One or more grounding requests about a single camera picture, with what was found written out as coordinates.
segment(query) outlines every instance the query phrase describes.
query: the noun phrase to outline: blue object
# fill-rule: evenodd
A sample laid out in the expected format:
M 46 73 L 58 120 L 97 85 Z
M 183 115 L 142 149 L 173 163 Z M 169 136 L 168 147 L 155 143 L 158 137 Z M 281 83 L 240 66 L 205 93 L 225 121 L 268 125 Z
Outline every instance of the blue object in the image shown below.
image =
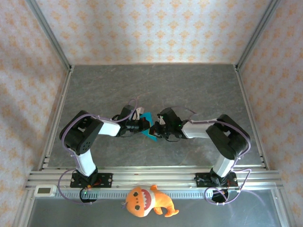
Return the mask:
M 143 118 L 143 117 L 145 117 L 145 119 L 146 119 L 147 121 L 149 121 L 150 126 L 153 126 L 152 114 L 151 114 L 151 112 L 143 113 L 143 114 L 140 116 L 140 118 Z M 141 133 L 143 133 L 145 136 L 151 138 L 152 140 L 157 141 L 157 137 L 152 136 L 151 134 L 149 134 L 149 131 L 150 131 L 150 130 L 148 129 L 148 130 L 142 131 Z

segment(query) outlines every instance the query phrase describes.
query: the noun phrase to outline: small display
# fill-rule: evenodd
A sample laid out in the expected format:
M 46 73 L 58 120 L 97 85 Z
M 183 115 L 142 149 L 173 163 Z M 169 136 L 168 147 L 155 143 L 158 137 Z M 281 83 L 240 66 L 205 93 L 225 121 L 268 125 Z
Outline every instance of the small display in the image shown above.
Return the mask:
M 51 192 L 51 188 L 39 188 L 38 194 L 48 194 Z

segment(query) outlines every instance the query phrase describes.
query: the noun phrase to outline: stuffed animal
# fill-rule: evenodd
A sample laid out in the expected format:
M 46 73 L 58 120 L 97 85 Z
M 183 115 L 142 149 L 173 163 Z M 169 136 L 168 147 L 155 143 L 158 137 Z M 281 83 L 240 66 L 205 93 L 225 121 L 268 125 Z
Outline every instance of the stuffed animal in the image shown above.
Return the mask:
M 156 214 L 161 215 L 163 214 L 161 207 L 167 209 L 165 217 L 171 217 L 179 213 L 179 210 L 175 210 L 171 198 L 158 191 L 156 185 L 151 186 L 150 190 L 141 187 L 134 188 L 127 195 L 124 206 L 137 217 L 145 217 L 152 208 Z

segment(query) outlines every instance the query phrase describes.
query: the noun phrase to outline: orange floral pattern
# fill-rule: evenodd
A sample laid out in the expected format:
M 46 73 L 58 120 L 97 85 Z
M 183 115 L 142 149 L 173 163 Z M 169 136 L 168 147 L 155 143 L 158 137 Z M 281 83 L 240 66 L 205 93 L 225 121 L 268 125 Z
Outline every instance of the orange floral pattern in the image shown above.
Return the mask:
M 269 2 L 38 0 L 65 55 L 75 65 L 235 64 Z
M 303 223 L 303 4 L 280 3 L 241 75 L 269 165 L 279 169 Z
M 66 72 L 24 0 L 2 0 L 0 14 L 0 226 L 10 227 Z

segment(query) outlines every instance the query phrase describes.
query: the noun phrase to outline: purple wire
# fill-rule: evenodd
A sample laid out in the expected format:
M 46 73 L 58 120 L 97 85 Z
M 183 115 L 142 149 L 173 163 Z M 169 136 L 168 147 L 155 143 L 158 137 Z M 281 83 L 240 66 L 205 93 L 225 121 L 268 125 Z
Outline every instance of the purple wire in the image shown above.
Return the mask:
M 65 198 L 66 200 L 68 200 L 68 201 L 70 201 L 70 202 L 73 202 L 73 203 L 75 203 L 75 204 L 79 204 L 79 205 L 88 205 L 88 204 L 91 204 L 91 203 L 88 203 L 88 204 L 86 204 L 86 203 L 83 203 L 83 202 L 77 202 L 77 201 L 75 201 L 75 200 L 71 200 L 71 199 L 69 199 L 69 198 L 67 198 L 63 193 L 62 193 L 62 191 L 61 191 L 61 188 L 60 188 L 60 182 L 61 182 L 61 180 L 62 180 L 62 177 L 66 174 L 66 173 L 68 173 L 68 172 L 70 172 L 70 171 L 75 171 L 76 169 L 68 169 L 68 170 L 66 170 L 61 176 L 60 176 L 60 178 L 59 178 L 59 180 L 58 180 L 58 191 L 59 191 L 59 193 L 60 193 L 60 195 L 63 197 L 63 198 Z
M 209 188 L 207 188 L 207 190 L 212 189 L 212 188 L 215 189 L 217 191 L 217 193 L 220 193 L 224 197 L 225 201 L 227 200 L 227 198 L 224 195 L 224 193 L 222 191 L 220 191 L 218 188 L 216 188 L 216 187 L 209 187 Z
M 235 160 L 235 162 L 233 163 L 231 169 L 234 168 L 234 166 L 237 164 L 237 161 L 243 157 L 247 152 L 249 152 L 250 148 L 251 148 L 251 143 L 250 143 L 250 140 L 248 139 L 248 137 L 240 130 L 240 129 L 237 129 L 235 126 L 231 125 L 231 124 L 228 124 L 226 122 L 222 122 L 222 121 L 215 121 L 215 120 L 208 120 L 208 121 L 198 121 L 198 122 L 193 122 L 191 121 L 192 124 L 210 124 L 210 123 L 218 123 L 218 124 L 223 124 L 233 130 L 235 130 L 237 133 L 239 133 L 245 140 L 246 142 L 248 143 L 248 147 L 246 148 L 246 150 L 244 150 L 243 152 L 241 152 L 238 156 L 238 158 Z
M 70 129 L 79 121 L 79 120 L 81 120 L 82 118 L 85 118 L 85 117 L 95 117 L 95 118 L 97 118 L 97 119 L 99 119 L 99 120 L 105 120 L 105 121 L 115 122 L 115 123 L 122 122 L 122 121 L 128 119 L 129 117 L 131 117 L 131 116 L 134 114 L 134 112 L 136 111 L 136 109 L 137 109 L 138 101 L 137 101 L 136 99 L 131 99 L 131 100 L 128 102 L 128 104 L 130 104 L 131 101 L 135 101 L 135 107 L 134 107 L 134 109 L 130 112 L 130 114 L 127 115 L 125 118 L 122 118 L 122 119 L 116 121 L 116 120 L 112 120 L 112 119 L 109 119 L 109 118 L 100 117 L 100 116 L 98 116 L 98 115 L 94 115 L 94 114 L 87 113 L 87 114 L 81 115 L 80 117 L 78 117 L 77 119 L 75 119 L 75 120 L 66 128 L 66 130 L 65 130 L 65 132 L 63 133 L 62 138 L 61 138 L 61 144 L 62 144 L 62 147 L 63 147 L 67 152 L 69 152 L 69 153 L 71 154 L 71 156 L 74 158 L 75 163 L 76 163 L 76 166 L 77 166 L 77 169 L 80 168 L 80 164 L 79 164 L 79 162 L 78 162 L 78 160 L 77 160 L 77 158 L 76 158 L 74 152 L 71 151 L 71 150 L 69 150 L 69 149 L 65 146 L 65 144 L 64 144 L 65 137 L 66 137 L 67 133 L 69 132 L 69 130 L 70 130 Z M 74 201 L 74 200 L 71 200 L 71 199 L 67 198 L 67 197 L 62 193 L 62 191 L 61 191 L 61 188 L 60 188 L 60 181 L 61 181 L 62 177 L 63 177 L 67 172 L 69 172 L 69 171 L 71 171 L 71 170 L 76 170 L 76 169 L 69 169 L 69 170 L 65 171 L 65 172 L 60 176 L 60 178 L 59 178 L 59 180 L 58 180 L 58 191 L 59 191 L 60 195 L 61 195 L 63 198 L 65 198 L 66 200 L 69 200 L 69 201 L 71 201 L 71 202 L 73 202 L 73 203 L 80 204 L 80 205 L 87 205 L 87 204 L 85 204 L 85 203 L 83 204 L 82 202 L 77 202 L 77 201 Z
M 241 170 L 237 170 L 237 171 L 235 171 L 235 172 L 244 172 L 244 171 L 248 171 L 248 174 L 247 174 L 247 176 L 246 176 L 246 178 L 245 178 L 245 180 L 243 181 L 243 184 L 241 185 L 241 187 L 240 187 L 240 192 L 235 196 L 235 198 L 233 198 L 232 200 L 230 200 L 230 201 L 227 201 L 227 202 L 211 202 L 211 201 L 209 201 L 208 199 L 207 199 L 207 197 L 206 197 L 206 192 L 209 190 L 209 189 L 212 189 L 212 188 L 214 188 L 214 187 L 209 187 L 209 188 L 207 188 L 205 191 L 204 191 L 204 198 L 205 198 L 205 200 L 209 203 L 209 204 L 212 204 L 212 205 L 225 205 L 225 204 L 229 204 L 229 203 L 231 203 L 231 202 L 233 202 L 233 201 L 235 201 L 237 198 L 238 198 L 238 196 L 240 195 L 240 193 L 241 193 L 241 191 L 242 191 L 242 188 L 244 187 L 244 185 L 245 185 L 245 183 L 246 183 L 246 181 L 247 181 L 247 179 L 248 179 L 248 177 L 249 177 L 249 175 L 250 175 L 250 173 L 251 173 L 251 169 L 241 169 Z
M 263 205 L 264 207 L 266 207 L 265 202 L 263 201 L 263 199 L 262 199 L 259 195 L 257 195 L 256 193 L 254 193 L 254 192 L 252 192 L 252 191 L 249 191 L 249 190 L 243 190 L 243 191 L 244 191 L 244 192 L 248 192 L 248 193 L 253 194 L 254 196 L 256 196 L 256 197 L 260 200 L 260 202 L 262 203 L 262 205 Z M 275 221 L 274 221 L 274 218 L 273 218 L 272 214 L 269 212 L 269 210 L 267 210 L 267 214 L 268 214 L 268 216 L 270 217 L 271 221 L 274 223 L 274 222 L 275 222 Z
M 129 118 L 130 116 L 132 116 L 132 115 L 134 114 L 135 110 L 137 109 L 137 105 L 138 105 L 137 100 L 136 100 L 136 99 L 131 99 L 131 100 L 128 102 L 128 104 L 130 104 L 131 101 L 135 101 L 135 103 L 136 103 L 136 104 L 135 104 L 135 107 L 134 107 L 134 109 L 131 111 L 131 113 L 130 113 L 129 115 L 127 115 L 125 118 L 122 118 L 122 119 L 120 119 L 120 120 L 115 121 L 115 120 L 112 120 L 112 119 L 109 119 L 109 118 L 100 117 L 100 116 L 98 116 L 98 115 L 94 115 L 94 114 L 87 113 L 87 114 L 84 114 L 84 115 L 81 115 L 80 117 L 78 117 L 76 120 L 74 120 L 74 121 L 67 127 L 67 129 L 65 130 L 65 132 L 64 132 L 63 135 L 62 135 L 61 144 L 62 144 L 62 147 L 63 147 L 67 152 L 69 152 L 69 153 L 71 154 L 71 156 L 74 158 L 75 163 L 76 163 L 76 166 L 77 166 L 77 169 L 80 168 L 80 164 L 79 164 L 78 160 L 76 159 L 74 152 L 71 151 L 71 150 L 69 150 L 69 149 L 65 146 L 65 144 L 64 144 L 65 137 L 66 137 L 67 133 L 70 131 L 70 129 L 71 129 L 79 120 L 81 120 L 82 118 L 85 118 L 85 117 L 95 117 L 95 118 L 97 118 L 97 119 L 99 119 L 99 120 L 110 121 L 110 122 L 116 122 L 116 123 L 122 122 L 122 121 L 126 120 L 127 118 Z
M 192 124 L 209 124 L 209 123 L 219 123 L 219 124 L 223 124 L 233 130 L 235 130 L 236 132 L 238 132 L 248 143 L 248 147 L 246 148 L 245 151 L 241 152 L 238 156 L 238 158 L 235 160 L 235 162 L 233 163 L 231 169 L 234 168 L 234 166 L 237 164 L 238 160 L 243 157 L 247 152 L 249 152 L 250 148 L 251 148 L 251 143 L 250 143 L 250 140 L 249 138 L 238 128 L 234 127 L 233 125 L 231 124 L 228 124 L 228 123 L 225 123 L 225 122 L 221 122 L 221 121 L 215 121 L 215 120 L 208 120 L 208 121 L 197 121 L 197 122 L 193 122 L 191 120 L 191 117 L 194 116 L 194 115 L 198 115 L 195 111 L 192 111 L 191 109 L 188 109 L 187 107 L 185 106 L 180 106 L 180 105 L 176 105 L 176 106 L 172 106 L 170 108 L 181 108 L 181 109 L 185 109 L 185 110 L 188 110 L 190 112 L 192 112 L 192 114 L 189 116 L 188 120 L 192 123 Z

